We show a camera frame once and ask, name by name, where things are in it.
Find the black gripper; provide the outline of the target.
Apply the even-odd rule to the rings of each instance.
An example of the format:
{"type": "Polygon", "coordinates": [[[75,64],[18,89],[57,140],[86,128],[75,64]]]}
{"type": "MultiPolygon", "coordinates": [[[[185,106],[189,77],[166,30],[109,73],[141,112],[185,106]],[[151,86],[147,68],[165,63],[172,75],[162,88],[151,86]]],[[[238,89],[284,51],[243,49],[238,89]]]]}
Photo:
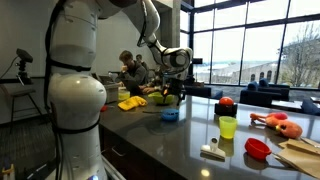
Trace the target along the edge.
{"type": "Polygon", "coordinates": [[[175,95],[179,99],[183,99],[185,97],[185,90],[183,87],[183,81],[179,79],[169,78],[163,88],[162,88],[162,95],[165,88],[168,88],[168,94],[167,95],[175,95]]]}

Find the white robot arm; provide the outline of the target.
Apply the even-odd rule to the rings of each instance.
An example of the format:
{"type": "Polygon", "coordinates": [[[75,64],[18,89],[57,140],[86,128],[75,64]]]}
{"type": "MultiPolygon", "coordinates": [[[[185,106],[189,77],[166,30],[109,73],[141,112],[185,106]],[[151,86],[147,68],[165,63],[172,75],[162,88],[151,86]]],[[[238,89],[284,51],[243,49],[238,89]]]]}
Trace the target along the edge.
{"type": "Polygon", "coordinates": [[[99,137],[106,90],[90,75],[96,57],[97,22],[124,12],[154,61],[167,68],[167,92],[184,98],[192,49],[167,48],[155,32],[159,13],[151,0],[58,0],[45,36],[44,103],[52,112],[56,169],[49,180],[107,180],[99,137]]]}

